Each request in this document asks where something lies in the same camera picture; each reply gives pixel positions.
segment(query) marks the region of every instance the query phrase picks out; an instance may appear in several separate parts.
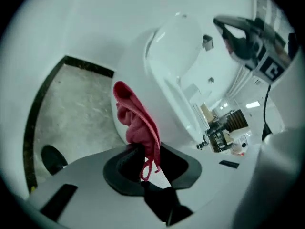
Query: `white surface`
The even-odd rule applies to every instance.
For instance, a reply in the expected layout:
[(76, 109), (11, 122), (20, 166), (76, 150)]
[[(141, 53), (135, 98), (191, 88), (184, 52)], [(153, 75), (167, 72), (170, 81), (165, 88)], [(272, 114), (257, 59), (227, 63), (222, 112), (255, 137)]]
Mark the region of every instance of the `white surface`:
[(275, 82), (269, 94), (283, 119), (286, 129), (305, 125), (304, 64), (304, 54), (299, 49), (291, 65), (282, 78)]
[(238, 139), (243, 136), (246, 135), (246, 133), (249, 133), (251, 131), (250, 127), (244, 127), (244, 128), (240, 128), (237, 130), (234, 130), (232, 132), (230, 132), (230, 137), (237, 142)]
[(240, 66), (238, 73), (236, 75), (236, 79), (234, 80), (233, 85), (230, 87), (226, 96), (228, 98), (234, 98), (235, 95), (244, 87), (244, 85), (248, 82), (248, 80), (252, 77), (252, 73), (245, 68), (243, 65)]
[(78, 188), (57, 219), (66, 228), (165, 228), (143, 197), (121, 195), (106, 182), (105, 163), (122, 151), (114, 148), (76, 160), (42, 183), (28, 202), (41, 210), (63, 184), (73, 184)]
[[(251, 131), (254, 134), (261, 137), (262, 133), (263, 133), (263, 128), (264, 128), (263, 110), (262, 109), (256, 110), (255, 108), (253, 108), (252, 110), (253, 111), (249, 112), (249, 114), (251, 114), (251, 116), (249, 114), (246, 114), (249, 117), (245, 117), (245, 118), (246, 118), (246, 120), (251, 118), (254, 121), (254, 123), (255, 123), (254, 128), (252, 128), (252, 126), (250, 125), (251, 122), (248, 122), (248, 124), (251, 128)], [(266, 122), (267, 122), (268, 126), (270, 127), (272, 133), (274, 133), (274, 134), (282, 132), (285, 129), (285, 125), (283, 123), (281, 115), (275, 106), (266, 108)]]
[(63, 36), (73, 0), (27, 0), (0, 45), (0, 169), (9, 189), (29, 195), (23, 167), (23, 135), (34, 97), (64, 56)]
[[(163, 173), (163, 171), (160, 170), (158, 173), (156, 173), (157, 170), (158, 170), (158, 168), (157, 168), (155, 162), (153, 161), (152, 162), (152, 171), (151, 171), (151, 175), (149, 176), (148, 181), (153, 183), (154, 185), (156, 185), (159, 188), (170, 187), (171, 184), (167, 180), (167, 178), (166, 178), (165, 174)], [(147, 166), (144, 169), (144, 171), (143, 171), (143, 177), (147, 177), (148, 171), (149, 171), (149, 168)]]
[[(173, 24), (172, 26), (175, 31), (177, 25)], [(196, 24), (193, 21), (189, 22), (189, 26), (196, 29)], [(179, 32), (187, 35), (190, 28), (184, 27)], [(160, 58), (158, 57), (160, 51), (155, 48), (158, 46), (158, 42), (155, 45), (151, 44), (153, 45), (153, 53), (150, 54), (150, 41), (153, 38), (155, 39), (153, 32), (142, 33), (125, 51), (113, 77), (112, 85), (117, 81), (123, 81), (134, 91), (158, 126), (162, 142), (175, 148), (184, 145), (194, 146), (202, 142), (202, 133), (198, 121), (177, 84), (175, 71), (172, 74), (170, 68), (164, 65), (162, 61), (164, 59), (163, 53), (160, 53)], [(176, 44), (181, 44), (181, 41), (184, 41), (184, 38), (179, 37), (170, 37), (170, 39)], [(180, 52), (182, 57), (183, 55), (186, 58), (189, 54), (194, 55), (191, 48), (196, 46), (196, 42), (193, 43), (194, 45), (184, 44), (185, 50)], [(114, 96), (112, 96), (114, 119), (117, 112), (115, 103)], [(119, 135), (126, 141), (126, 127), (117, 120), (114, 123)]]
[(190, 84), (188, 87), (183, 89), (183, 94), (185, 98), (192, 104), (195, 103), (194, 99), (198, 98), (198, 95), (200, 95), (199, 88), (194, 84)]
[(221, 153), (211, 153), (207, 150), (189, 148), (183, 148), (181, 151), (196, 158), (202, 165), (202, 173), (195, 184), (189, 189), (177, 190), (180, 203), (194, 212), (197, 212), (219, 196), (219, 192), (226, 189), (227, 184), (232, 181), (232, 176), (239, 170), (239, 168), (234, 169), (220, 165), (220, 161), (227, 160), (240, 165), (245, 162), (242, 156), (229, 156)]
[(201, 48), (202, 32), (197, 19), (176, 13), (160, 25), (147, 57), (161, 62), (178, 79), (192, 67)]
[[(199, 207), (200, 200), (202, 199), (201, 196), (196, 196), (195, 193), (193, 193), (193, 195), (189, 194), (193, 206), (196, 206), (197, 204), (199, 211), (177, 223), (174, 228), (201, 228), (202, 225), (206, 228), (232, 228), (235, 212), (247, 191), (249, 182), (251, 181), (257, 156), (259, 154), (259, 148), (260, 146), (252, 146), (244, 157), (222, 155), (225, 156), (226, 160), (232, 157), (241, 158), (242, 162), (238, 169), (231, 171), (231, 174), (221, 176), (225, 178), (225, 181), (223, 181), (222, 187), (219, 187), (219, 190), (217, 188), (215, 191), (215, 188), (210, 187), (208, 183), (202, 181), (201, 188), (204, 188), (204, 191), (200, 190), (199, 194), (203, 194), (205, 204), (201, 204)], [(219, 183), (220, 181), (214, 177), (214, 182)], [(206, 197), (208, 194), (206, 191), (213, 193), (213, 197)]]

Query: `white panel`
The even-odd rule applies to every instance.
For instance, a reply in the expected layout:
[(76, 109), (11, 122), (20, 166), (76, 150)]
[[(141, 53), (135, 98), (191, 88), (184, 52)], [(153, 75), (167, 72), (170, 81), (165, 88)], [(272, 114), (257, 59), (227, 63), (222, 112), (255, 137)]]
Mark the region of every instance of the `white panel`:
[(34, 97), (65, 55), (62, 39), (73, 0), (26, 0), (0, 45), (0, 120), (3, 178), (22, 198), (29, 195), (23, 167), (23, 135)]
[(285, 128), (305, 126), (305, 58), (301, 49), (281, 79), (274, 83), (270, 97)]
[(219, 162), (227, 160), (240, 164), (244, 160), (242, 156), (211, 153), (198, 149), (184, 148), (182, 151), (196, 158), (202, 165), (202, 173), (195, 184), (189, 189), (177, 190), (180, 203), (194, 212), (213, 200), (237, 171), (237, 169), (220, 165)]
[[(216, 167), (214, 165), (216, 162), (211, 164), (207, 160), (206, 165), (202, 162), (203, 170), (205, 171), (205, 174), (203, 174), (204, 177), (208, 179), (208, 181), (211, 181), (211, 184), (215, 185), (215, 187), (210, 187), (209, 183), (204, 182), (203, 180), (197, 181), (202, 182), (202, 186), (200, 187), (201, 190), (196, 189), (194, 190), (196, 192), (192, 194), (189, 193), (188, 200), (183, 197), (183, 194), (180, 195), (183, 190), (181, 190), (181, 192), (179, 191), (179, 199), (181, 199), (181, 201), (185, 201), (185, 203), (190, 207), (192, 206), (192, 208), (200, 208), (200, 210), (189, 218), (177, 223), (175, 228), (200, 228), (203, 224), (205, 228), (232, 228), (236, 209), (251, 181), (258, 153), (259, 146), (249, 147), (247, 154), (244, 158), (241, 158), (242, 162), (240, 162), (238, 169), (230, 168), (229, 170), (229, 167), (221, 167), (221, 165), (218, 165), (216, 171), (218, 176), (214, 177), (212, 172), (210, 172), (210, 174), (207, 174), (206, 172), (215, 169)], [(226, 156), (225, 160), (231, 159), (232, 157), (234, 158), (234, 156), (229, 155), (222, 156)]]

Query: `white robot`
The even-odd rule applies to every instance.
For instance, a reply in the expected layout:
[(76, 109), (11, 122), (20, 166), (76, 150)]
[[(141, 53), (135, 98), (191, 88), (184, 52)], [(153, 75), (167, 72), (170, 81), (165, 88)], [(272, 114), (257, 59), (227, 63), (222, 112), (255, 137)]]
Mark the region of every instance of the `white robot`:
[[(214, 23), (232, 58), (278, 89), (299, 81), (294, 91), (302, 92), (301, 49), (290, 63), (280, 50), (283, 40), (261, 21), (219, 16)], [(226, 24), (244, 30), (246, 38), (234, 38)], [(288, 98), (291, 108), (279, 106), (281, 114), (299, 114), (302, 101)], [(198, 156), (194, 149), (162, 144), (160, 166), (171, 184), (165, 189), (140, 182), (141, 145), (111, 149), (61, 169), (20, 205), (45, 228), (255, 228), (297, 181), (304, 132), (302, 123), (279, 134), (267, 132), (262, 145), (249, 148), (243, 158)]]

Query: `black trim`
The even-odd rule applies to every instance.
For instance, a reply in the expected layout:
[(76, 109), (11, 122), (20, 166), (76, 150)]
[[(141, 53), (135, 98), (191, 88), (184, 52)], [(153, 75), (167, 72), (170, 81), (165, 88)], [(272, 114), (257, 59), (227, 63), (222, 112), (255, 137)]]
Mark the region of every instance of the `black trim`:
[(49, 219), (57, 221), (76, 190), (77, 186), (64, 184), (40, 210), (40, 212)]
[(97, 74), (113, 77), (114, 71), (106, 69), (94, 63), (90, 63), (84, 60), (72, 58), (70, 56), (65, 56), (65, 64), (69, 66), (74, 66), (83, 70), (91, 71)]
[[(190, 188), (201, 175), (202, 167), (199, 161), (174, 148), (162, 144), (160, 156), (162, 172), (175, 190)], [(144, 188), (138, 178), (144, 158), (142, 145), (127, 145), (126, 151), (107, 161), (103, 168), (104, 179), (109, 186), (123, 195), (144, 196)]]
[(34, 170), (34, 134), (35, 134), (35, 127), (38, 118), (38, 113), (44, 99), (44, 96), (51, 85), (54, 77), (56, 76), (57, 72), (61, 69), (64, 64), (65, 58), (59, 61), (59, 63), (54, 67), (51, 73), (47, 76), (44, 80), (43, 84), (41, 85), (40, 89), (38, 90), (32, 107), (30, 109), (29, 117), (27, 120), (27, 124), (25, 127), (24, 132), (24, 139), (23, 139), (23, 165), (24, 165), (24, 172), (25, 178), (27, 181), (28, 189), (31, 191), (32, 187), (37, 187), (37, 180), (35, 176)]
[(250, 66), (248, 66), (248, 65), (244, 65), (249, 71), (252, 71), (253, 69), (250, 67)]
[(74, 66), (83, 70), (91, 71), (97, 74), (101, 74), (110, 78), (112, 78), (114, 74), (114, 71), (106, 69), (99, 65), (86, 62), (84, 60), (75, 59), (70, 56), (65, 56), (58, 62), (58, 64), (56, 64), (56, 66), (53, 68), (53, 70), (44, 80), (44, 82), (42, 83), (40, 89), (38, 90), (35, 96), (32, 107), (30, 109), (27, 124), (25, 127), (24, 139), (23, 139), (23, 165), (24, 165), (24, 172), (25, 172), (25, 177), (29, 192), (31, 191), (32, 187), (37, 187), (37, 180), (34, 170), (33, 148), (34, 148), (35, 127), (38, 118), (38, 113), (50, 84), (52, 83), (54, 77), (56, 76), (56, 74), (64, 64), (69, 66)]
[(228, 166), (228, 167), (231, 167), (231, 168), (234, 168), (234, 169), (237, 169), (239, 164), (238, 163), (235, 163), (235, 162), (232, 162), (232, 161), (227, 161), (227, 160), (222, 160), (219, 162), (220, 165), (224, 165), (224, 166)]

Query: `black wire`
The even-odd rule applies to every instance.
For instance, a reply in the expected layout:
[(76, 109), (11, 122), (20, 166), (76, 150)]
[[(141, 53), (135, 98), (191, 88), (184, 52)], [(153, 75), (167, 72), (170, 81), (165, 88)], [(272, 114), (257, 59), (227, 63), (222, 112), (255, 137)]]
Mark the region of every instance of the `black wire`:
[(271, 89), (271, 85), (268, 86), (268, 90), (267, 90), (267, 93), (266, 93), (265, 102), (264, 102), (264, 114), (263, 114), (265, 125), (268, 127), (269, 130), (270, 130), (270, 128), (269, 128), (269, 126), (266, 122), (266, 105), (267, 105), (267, 99), (268, 99), (268, 96), (269, 96), (270, 89)]

